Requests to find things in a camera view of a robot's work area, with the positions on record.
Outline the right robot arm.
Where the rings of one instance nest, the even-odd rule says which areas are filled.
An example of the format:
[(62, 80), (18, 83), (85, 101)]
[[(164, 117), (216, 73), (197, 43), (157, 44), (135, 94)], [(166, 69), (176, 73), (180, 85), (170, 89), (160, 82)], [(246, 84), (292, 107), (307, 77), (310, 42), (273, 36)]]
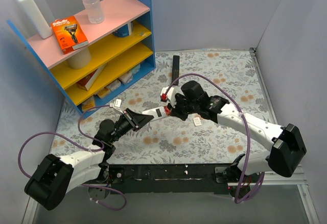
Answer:
[(232, 178), (242, 182), (249, 175), (273, 171), (282, 177), (293, 175), (307, 152), (297, 126), (283, 127), (261, 120), (249, 113), (241, 113), (231, 101), (218, 96), (209, 96), (196, 81), (189, 81), (181, 93), (171, 89), (168, 93), (171, 116), (186, 120), (190, 114), (199, 114), (203, 119), (230, 127), (261, 144), (265, 151), (239, 156), (231, 166)]

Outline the white battery cover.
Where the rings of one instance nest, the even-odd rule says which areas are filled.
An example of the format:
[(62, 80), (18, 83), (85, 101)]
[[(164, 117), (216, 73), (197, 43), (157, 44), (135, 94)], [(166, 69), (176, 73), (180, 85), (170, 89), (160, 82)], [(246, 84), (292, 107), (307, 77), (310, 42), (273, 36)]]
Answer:
[(195, 118), (193, 118), (193, 123), (194, 123), (194, 125), (195, 125), (196, 127), (202, 125), (201, 119), (200, 119), (199, 117), (195, 117)]

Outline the red white remote control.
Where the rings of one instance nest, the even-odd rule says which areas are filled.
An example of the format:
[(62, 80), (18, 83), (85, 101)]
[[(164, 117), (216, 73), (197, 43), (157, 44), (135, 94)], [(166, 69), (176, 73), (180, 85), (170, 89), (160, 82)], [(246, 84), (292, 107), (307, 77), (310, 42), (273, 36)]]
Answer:
[(168, 117), (165, 113), (165, 106), (160, 106), (157, 108), (145, 110), (142, 112), (142, 114), (153, 116), (152, 121), (156, 121)]

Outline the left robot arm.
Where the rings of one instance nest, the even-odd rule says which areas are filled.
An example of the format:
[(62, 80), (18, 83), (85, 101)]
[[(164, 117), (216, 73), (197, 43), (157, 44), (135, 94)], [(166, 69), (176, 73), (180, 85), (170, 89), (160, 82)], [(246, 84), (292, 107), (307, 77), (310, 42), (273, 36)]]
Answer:
[(118, 121), (103, 120), (89, 147), (60, 157), (47, 155), (30, 176), (24, 192), (47, 210), (53, 210), (75, 187), (90, 180), (104, 183), (109, 176), (104, 166), (115, 151), (114, 142), (158, 116), (160, 113), (154, 109), (136, 113), (127, 108), (121, 112)]

